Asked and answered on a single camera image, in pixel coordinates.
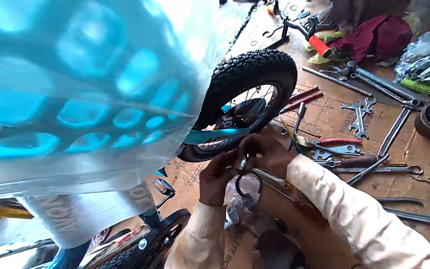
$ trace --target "black tire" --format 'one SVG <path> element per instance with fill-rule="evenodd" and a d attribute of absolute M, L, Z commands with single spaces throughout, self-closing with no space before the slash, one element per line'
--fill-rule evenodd
<path fill-rule="evenodd" d="M 268 81 L 279 85 L 278 98 L 268 111 L 268 115 L 252 130 L 252 133 L 258 133 L 286 105 L 296 86 L 297 76 L 294 60 L 288 54 L 274 49 L 250 51 L 222 62 L 215 68 L 212 75 L 212 81 L 194 129 L 205 128 L 208 125 L 205 120 L 232 98 Z M 206 161 L 221 152 L 234 149 L 239 143 L 240 139 L 210 151 L 201 151 L 198 145 L 186 144 L 178 158 L 186 162 Z"/>

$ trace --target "plastic bag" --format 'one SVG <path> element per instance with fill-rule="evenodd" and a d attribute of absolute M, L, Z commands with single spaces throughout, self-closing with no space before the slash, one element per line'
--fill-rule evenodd
<path fill-rule="evenodd" d="M 406 52 L 403 53 L 394 68 L 396 82 L 407 77 L 408 70 L 412 72 L 413 63 L 428 55 L 430 55 L 430 31 L 424 33 L 415 42 L 406 47 Z"/>
<path fill-rule="evenodd" d="M 148 210 L 156 212 L 147 183 L 120 192 L 20 197 L 60 248 L 75 248 L 100 231 Z"/>
<path fill-rule="evenodd" d="M 0 198 L 128 190 L 200 112 L 218 3 L 0 0 Z"/>

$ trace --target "bicycle wheel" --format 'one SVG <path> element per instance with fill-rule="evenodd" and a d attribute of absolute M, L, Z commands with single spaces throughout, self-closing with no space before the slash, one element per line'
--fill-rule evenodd
<path fill-rule="evenodd" d="M 278 115 L 296 85 L 297 71 L 286 53 L 263 49 L 251 51 L 219 64 L 207 90 L 193 130 L 249 128 L 257 133 Z M 186 144 L 181 160 L 201 162 L 227 152 L 241 137 Z"/>

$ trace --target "white sleeve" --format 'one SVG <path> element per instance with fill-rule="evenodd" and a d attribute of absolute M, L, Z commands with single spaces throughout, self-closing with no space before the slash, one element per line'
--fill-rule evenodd
<path fill-rule="evenodd" d="M 366 267 L 430 269 L 430 243 L 373 197 L 301 154 L 288 165 L 287 180 L 321 211 Z"/>

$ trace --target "floor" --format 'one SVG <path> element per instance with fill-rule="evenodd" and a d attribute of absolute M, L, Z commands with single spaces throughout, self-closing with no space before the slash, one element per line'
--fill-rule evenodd
<path fill-rule="evenodd" d="M 297 8 L 292 11 L 296 14 L 303 6 L 308 7 L 312 14 L 317 13 L 327 6 L 326 0 L 312 0 L 306 2 L 305 0 L 290 0 L 280 1 L 280 7 L 287 6 L 287 10 Z M 261 34 L 269 31 L 279 21 L 276 18 L 268 15 L 263 6 L 255 8 L 251 14 L 251 19 L 240 34 L 236 42 L 230 43 L 230 36 L 232 36 L 235 29 L 239 29 L 248 15 L 251 8 L 249 3 L 231 3 L 234 6 L 233 12 L 225 11 L 226 16 L 232 16 L 236 21 L 236 27 L 230 30 L 224 30 L 225 43 L 222 46 L 230 51 L 226 54 L 225 58 L 238 55 L 245 51 L 264 48 L 272 42 L 279 39 L 281 32 L 278 31 L 271 38 L 265 38 Z M 313 55 L 313 52 L 307 52 L 303 48 L 302 36 L 296 30 L 290 30 L 290 42 L 281 46 L 279 50 L 290 54 L 297 63 L 298 68 L 298 84 L 296 90 L 303 91 L 312 88 L 314 85 L 320 87 L 320 91 L 324 93 L 324 97 L 307 104 L 307 111 L 302 119 L 299 129 L 299 135 L 306 136 L 310 139 L 314 138 L 331 138 L 331 137 L 345 137 L 353 138 L 352 132 L 346 131 L 345 126 L 352 122 L 354 118 L 347 110 L 340 109 L 342 103 L 351 103 L 359 99 L 364 99 L 362 95 L 338 86 L 335 83 L 329 82 L 322 78 L 318 78 L 312 74 L 306 73 L 301 70 L 302 65 L 307 65 L 313 69 L 326 68 L 325 65 L 314 66 L 306 64 L 306 60 Z M 363 66 L 365 69 L 370 70 L 379 76 L 392 78 L 393 73 L 390 68 L 377 67 L 373 63 L 366 63 Z M 357 84 L 360 88 L 370 90 L 367 86 Z M 367 131 L 370 134 L 370 139 L 365 140 L 362 145 L 363 153 L 376 153 L 379 145 L 382 143 L 386 133 L 391 128 L 392 123 L 396 120 L 400 108 L 399 105 L 385 97 L 384 95 L 374 92 L 377 98 L 377 104 L 373 106 L 374 114 L 367 121 Z M 391 158 L 388 163 L 391 164 L 408 164 L 420 165 L 425 169 L 422 178 L 430 177 L 429 157 L 430 157 L 430 140 L 420 136 L 414 129 L 414 119 L 417 113 L 411 114 L 408 122 L 404 125 L 402 131 L 397 136 L 396 141 L 392 145 L 389 153 Z M 296 121 L 296 113 L 290 112 L 285 114 L 285 121 L 288 125 L 293 127 Z M 273 135 L 283 143 L 287 143 L 287 139 L 280 136 L 272 127 L 266 127 L 263 130 L 266 135 Z M 161 215 L 167 217 L 172 212 L 187 208 L 193 212 L 194 205 L 199 197 L 199 178 L 200 171 L 204 169 L 208 162 L 201 163 L 186 163 L 179 159 L 173 159 L 166 166 L 166 171 L 169 177 L 165 178 L 176 190 L 176 196 L 166 202 L 160 208 Z M 342 174 L 340 177 L 347 180 L 351 177 L 350 174 Z M 157 176 L 148 176 L 147 182 L 152 185 L 152 180 Z M 430 215 L 430 185 L 427 182 L 413 179 L 407 174 L 368 174 L 358 186 L 360 190 L 374 196 L 374 197 L 399 197 L 409 196 L 423 199 L 424 207 L 410 204 L 392 204 L 390 207 L 397 208 L 405 211 L 421 212 Z M 163 195 L 152 189 L 154 199 L 159 202 L 163 199 Z M 292 197 L 297 197 L 296 192 L 287 192 Z M 345 242 L 338 239 L 331 231 L 331 229 L 316 219 L 308 217 L 299 208 L 299 205 L 286 199 L 281 194 L 277 193 L 272 188 L 264 188 L 258 210 L 268 214 L 272 217 L 283 218 L 289 226 L 290 234 L 295 237 L 300 245 L 300 248 L 306 254 L 308 263 L 315 268 L 350 268 L 357 263 L 357 260 L 350 254 L 349 248 Z M 140 223 L 137 218 L 128 219 L 116 225 L 112 233 L 117 232 L 126 227 L 134 228 Z M 418 224 L 414 222 L 407 222 L 409 225 L 430 241 L 430 225 Z M 248 264 L 249 259 L 246 258 L 232 258 L 236 256 L 238 249 L 251 249 L 252 237 L 249 234 L 241 231 L 239 234 L 227 235 L 227 259 L 225 268 L 251 268 Z"/>

